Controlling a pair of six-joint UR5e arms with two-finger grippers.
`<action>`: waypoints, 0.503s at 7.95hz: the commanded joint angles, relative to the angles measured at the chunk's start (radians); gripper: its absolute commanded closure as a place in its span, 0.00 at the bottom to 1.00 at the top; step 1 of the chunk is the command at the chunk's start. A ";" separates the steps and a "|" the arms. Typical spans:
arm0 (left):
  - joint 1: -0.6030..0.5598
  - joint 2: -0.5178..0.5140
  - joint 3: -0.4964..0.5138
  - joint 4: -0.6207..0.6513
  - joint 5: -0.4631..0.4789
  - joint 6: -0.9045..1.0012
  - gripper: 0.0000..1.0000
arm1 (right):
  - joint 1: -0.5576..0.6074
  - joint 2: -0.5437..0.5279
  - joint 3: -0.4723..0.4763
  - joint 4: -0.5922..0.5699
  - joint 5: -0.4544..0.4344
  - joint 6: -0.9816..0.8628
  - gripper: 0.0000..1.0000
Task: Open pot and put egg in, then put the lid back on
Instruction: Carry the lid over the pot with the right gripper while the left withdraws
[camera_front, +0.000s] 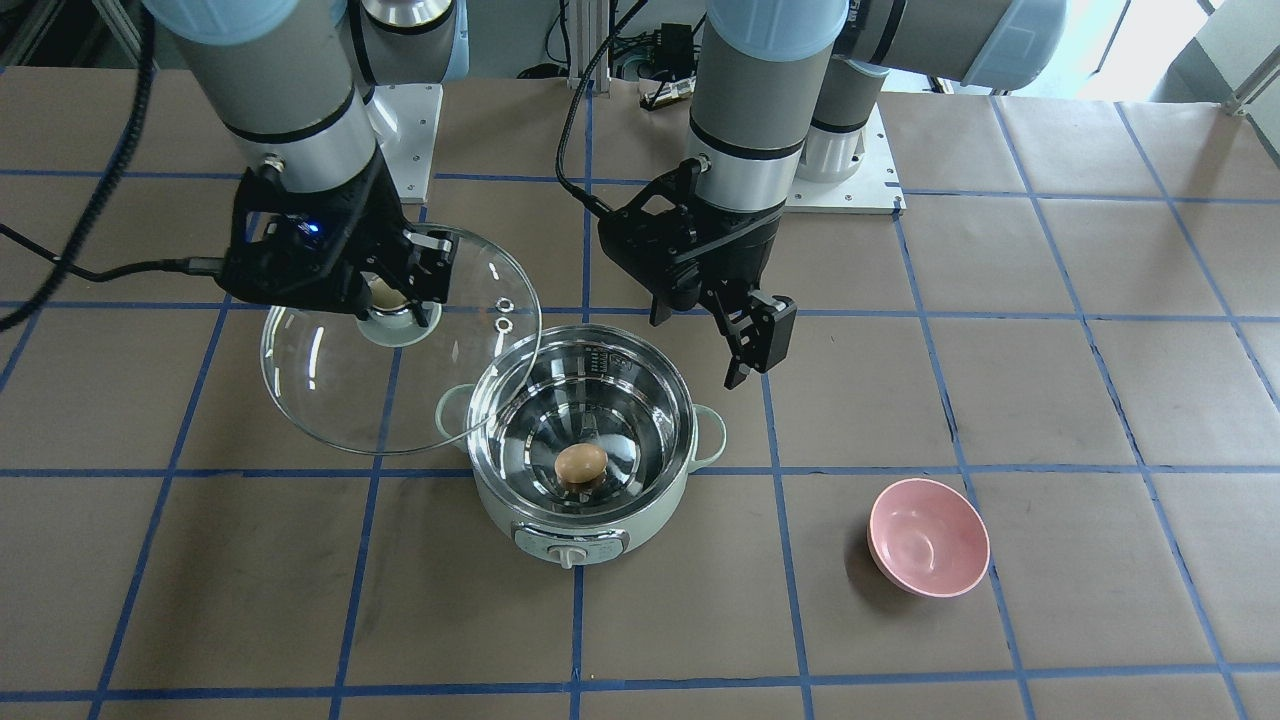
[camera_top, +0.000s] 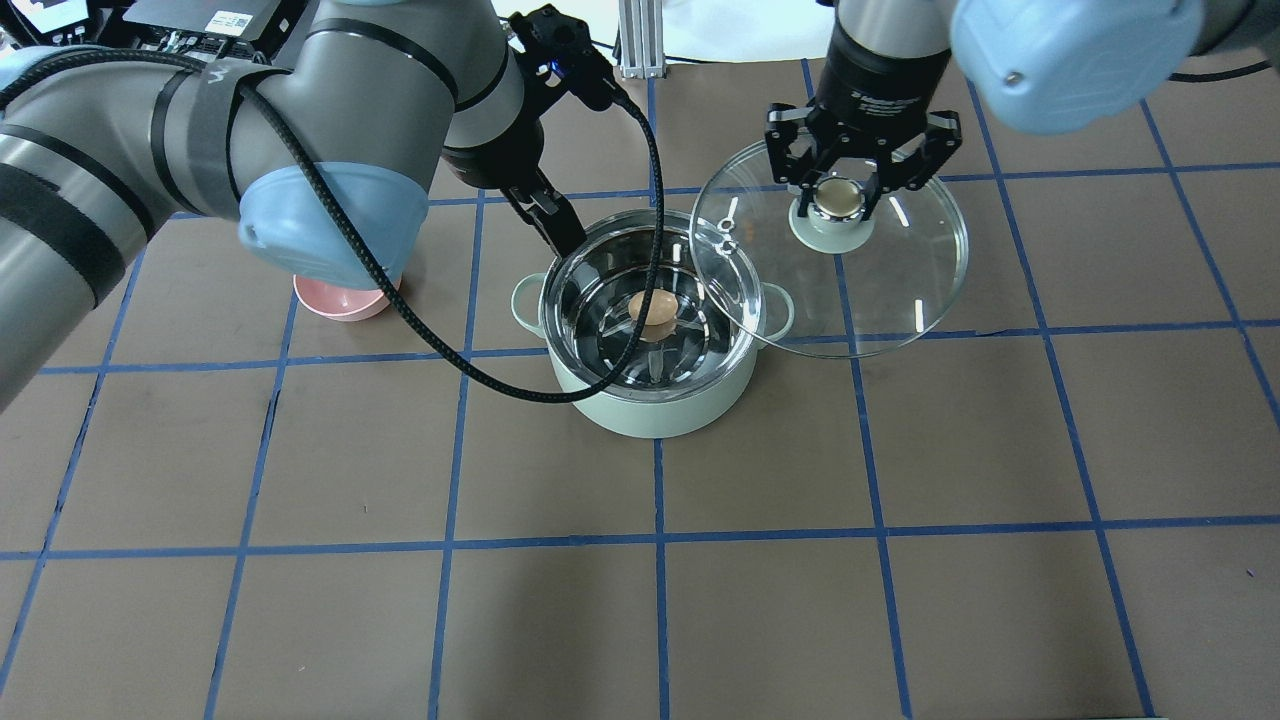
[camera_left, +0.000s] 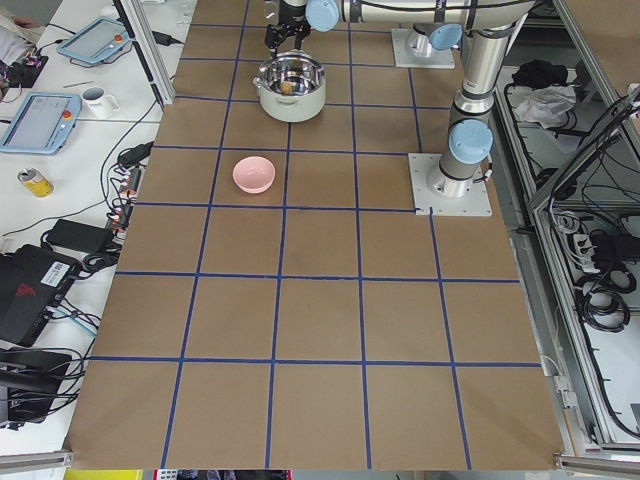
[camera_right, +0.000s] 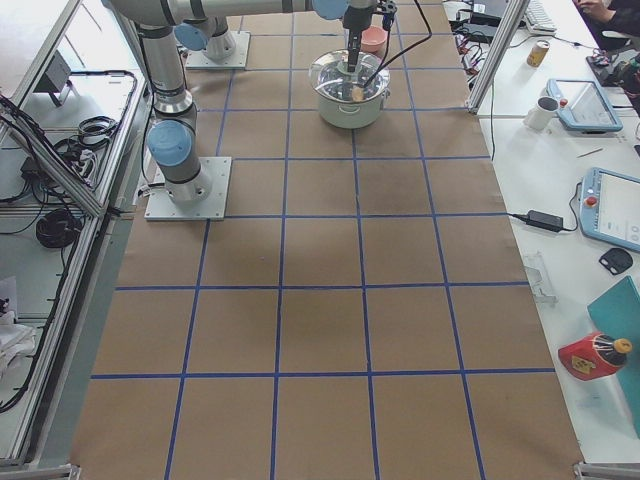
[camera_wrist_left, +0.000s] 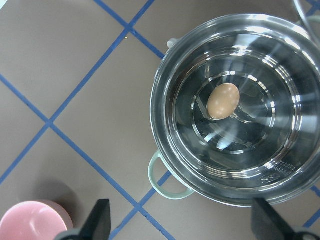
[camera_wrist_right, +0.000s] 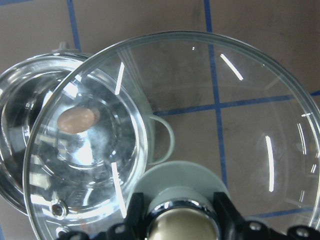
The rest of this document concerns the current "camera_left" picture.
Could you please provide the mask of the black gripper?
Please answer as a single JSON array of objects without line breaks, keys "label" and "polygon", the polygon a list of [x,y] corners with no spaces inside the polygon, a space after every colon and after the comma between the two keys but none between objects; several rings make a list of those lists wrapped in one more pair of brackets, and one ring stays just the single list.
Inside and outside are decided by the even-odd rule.
[{"label": "black gripper", "polygon": [[306,18],[307,0],[265,1],[267,21],[264,43],[269,50],[278,50],[289,38],[294,38],[294,48],[302,49],[302,43],[311,33]]}]

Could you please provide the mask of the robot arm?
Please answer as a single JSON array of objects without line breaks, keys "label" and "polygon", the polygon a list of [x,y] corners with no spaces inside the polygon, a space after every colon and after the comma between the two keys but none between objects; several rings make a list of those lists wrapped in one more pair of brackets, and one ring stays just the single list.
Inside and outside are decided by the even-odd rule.
[{"label": "robot arm", "polygon": [[471,36],[464,80],[451,106],[448,141],[439,163],[427,174],[427,185],[445,198],[462,198],[471,190],[482,161],[490,152],[493,133],[487,125],[493,91],[508,50],[515,15],[527,3],[502,1],[266,1],[269,25],[265,45],[271,55],[289,38],[299,50],[312,31],[327,32],[339,22],[410,22],[424,27],[434,49]]}]

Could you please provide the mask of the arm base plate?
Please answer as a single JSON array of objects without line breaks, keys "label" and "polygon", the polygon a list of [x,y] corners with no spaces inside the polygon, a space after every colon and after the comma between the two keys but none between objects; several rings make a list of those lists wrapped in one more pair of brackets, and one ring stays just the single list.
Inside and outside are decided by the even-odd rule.
[{"label": "arm base plate", "polygon": [[392,29],[395,66],[401,68],[454,69],[451,49],[437,50],[428,36],[413,29]]},{"label": "arm base plate", "polygon": [[471,178],[453,180],[440,170],[440,154],[409,153],[414,210],[417,215],[490,217],[492,208],[484,174],[475,165]]}]

